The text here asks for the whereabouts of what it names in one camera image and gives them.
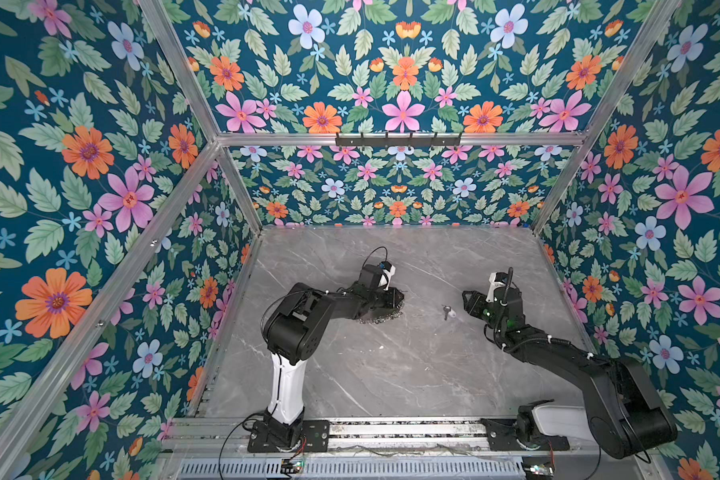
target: aluminum frame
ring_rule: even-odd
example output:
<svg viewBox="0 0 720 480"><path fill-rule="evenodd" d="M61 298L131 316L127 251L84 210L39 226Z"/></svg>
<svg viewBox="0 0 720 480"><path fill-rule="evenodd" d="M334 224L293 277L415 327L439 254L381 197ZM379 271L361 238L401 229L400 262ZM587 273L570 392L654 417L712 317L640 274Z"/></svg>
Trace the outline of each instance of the aluminum frame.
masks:
<svg viewBox="0 0 720 480"><path fill-rule="evenodd" d="M6 421L0 430L0 479L10 475L19 457L45 424L61 394L94 348L103 327L154 255L155 245L168 233L218 153L217 144L209 144L200 152Z"/></svg>
<svg viewBox="0 0 720 480"><path fill-rule="evenodd" d="M581 163L589 152L592 151L592 147L600 136L600 132L602 132L608 124L608 120L610 120L611 115L614 114L614 110L616 110L619 101L621 101L621 98L629 86L632 85L638 69L643 65L643 62L653 49L653 45L656 44L659 36L664 32L664 28L666 28L669 23L670 17L672 17L672 14L681 3L682 0L656 0L656 3L653 4L653 7L648 13L648 17L632 41L632 45L629 50L626 51L624 62L621 64L619 71L616 72L614 80L597 104L597 108L592 114L590 121L586 124L584 143L576 148L568 158L563 171L560 172L547 198L544 199L544 206L541 207L541 211L531 225L536 235L541 235L552 212L562 201L565 191L568 189L571 181L576 177Z"/></svg>

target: floral wallpaper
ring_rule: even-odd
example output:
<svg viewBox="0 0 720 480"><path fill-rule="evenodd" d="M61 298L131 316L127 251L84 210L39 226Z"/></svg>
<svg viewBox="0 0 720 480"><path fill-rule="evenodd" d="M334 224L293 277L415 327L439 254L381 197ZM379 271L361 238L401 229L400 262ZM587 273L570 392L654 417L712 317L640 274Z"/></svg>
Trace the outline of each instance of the floral wallpaper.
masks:
<svg viewBox="0 0 720 480"><path fill-rule="evenodd" d="M720 1L685 0L547 225L600 353L641 362L683 480L720 478Z"/></svg>
<svg viewBox="0 0 720 480"><path fill-rule="evenodd" d="M581 129L651 5L199 0L166 9L230 132L487 133Z"/></svg>

